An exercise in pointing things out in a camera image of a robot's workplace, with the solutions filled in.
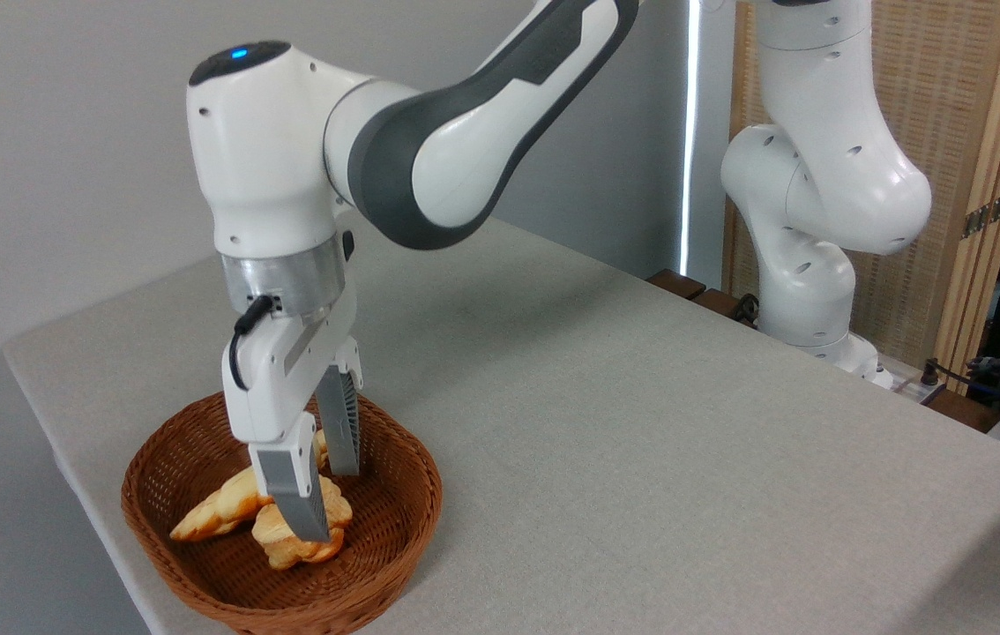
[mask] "bread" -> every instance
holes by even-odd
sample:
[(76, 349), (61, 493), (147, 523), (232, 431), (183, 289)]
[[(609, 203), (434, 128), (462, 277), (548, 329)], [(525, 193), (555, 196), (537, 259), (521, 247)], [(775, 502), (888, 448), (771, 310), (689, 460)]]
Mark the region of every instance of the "bread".
[(351, 524), (351, 504), (331, 480), (319, 477), (319, 488), (324, 494), (324, 512), (331, 542), (304, 542), (295, 537), (277, 505), (266, 505), (258, 512), (253, 538), (265, 549), (269, 566), (274, 570), (283, 571), (300, 562), (322, 563), (339, 554), (343, 548), (343, 529)]
[(179, 542), (198, 542), (215, 535), (229, 534), (234, 527), (253, 518), (261, 507), (271, 502), (271, 496), (258, 493), (253, 467), (246, 467), (187, 512), (175, 529), (170, 530), (170, 538)]
[(316, 435), (311, 438), (311, 455), (316, 458), (316, 469), (324, 469), (327, 465), (327, 439), (324, 437), (324, 429), (316, 430)]

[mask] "wicker basket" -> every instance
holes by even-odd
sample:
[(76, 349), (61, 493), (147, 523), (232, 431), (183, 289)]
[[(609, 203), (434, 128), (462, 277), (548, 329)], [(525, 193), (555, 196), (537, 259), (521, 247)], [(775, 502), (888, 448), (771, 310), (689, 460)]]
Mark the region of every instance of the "wicker basket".
[[(315, 401), (311, 402), (315, 411)], [(269, 568), (251, 522), (204, 542), (170, 529), (250, 464), (230, 435), (221, 393), (191, 403), (144, 443), (122, 489), (124, 518), (170, 590), (202, 615), (257, 635), (351, 632), (402, 594), (441, 510), (433, 459), (387, 413), (359, 397), (362, 474), (332, 475), (354, 509), (343, 550), (327, 563)]]

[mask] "gray table surface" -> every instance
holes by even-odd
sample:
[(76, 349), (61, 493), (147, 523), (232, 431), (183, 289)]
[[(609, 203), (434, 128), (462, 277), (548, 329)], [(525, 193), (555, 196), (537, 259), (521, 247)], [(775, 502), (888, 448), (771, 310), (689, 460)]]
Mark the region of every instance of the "gray table surface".
[[(499, 221), (354, 225), (364, 394), (441, 521), (364, 632), (1000, 632), (1000, 443)], [(132, 455), (220, 390), (217, 258), (5, 347), (153, 632), (187, 609), (124, 524)]]

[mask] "white wall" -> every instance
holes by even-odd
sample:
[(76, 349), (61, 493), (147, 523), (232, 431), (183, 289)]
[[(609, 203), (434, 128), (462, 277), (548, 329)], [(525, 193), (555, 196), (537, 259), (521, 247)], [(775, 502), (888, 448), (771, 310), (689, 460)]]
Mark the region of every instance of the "white wall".
[[(210, 253), (182, 105), (196, 61), (277, 37), (432, 88), (470, 72), (531, 4), (0, 3), (0, 346)], [(683, 21), (680, 1), (642, 7), (497, 216), (630, 273), (674, 265)], [(143, 630), (0, 359), (0, 632)]]

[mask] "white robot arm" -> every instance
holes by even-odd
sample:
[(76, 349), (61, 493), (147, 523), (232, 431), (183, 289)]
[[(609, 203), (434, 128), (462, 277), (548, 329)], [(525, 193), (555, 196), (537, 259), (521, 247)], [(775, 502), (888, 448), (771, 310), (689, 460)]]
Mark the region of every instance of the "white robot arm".
[(774, 124), (731, 141), (722, 181), (755, 245), (759, 329), (878, 381), (876, 350), (849, 332), (855, 274), (841, 248), (906, 248), (931, 189), (877, 104), (871, 0), (747, 1)]
[(354, 205), (413, 249), (440, 249), (491, 213), (527, 149), (616, 51), (637, 0), (540, 1), (463, 83), (430, 93), (359, 75), (283, 41), (210, 56), (190, 76), (187, 123), (230, 301), (222, 356), (230, 429), (258, 489), (295, 534), (326, 542), (310, 465), (315, 393), (335, 474), (360, 469), (350, 336)]

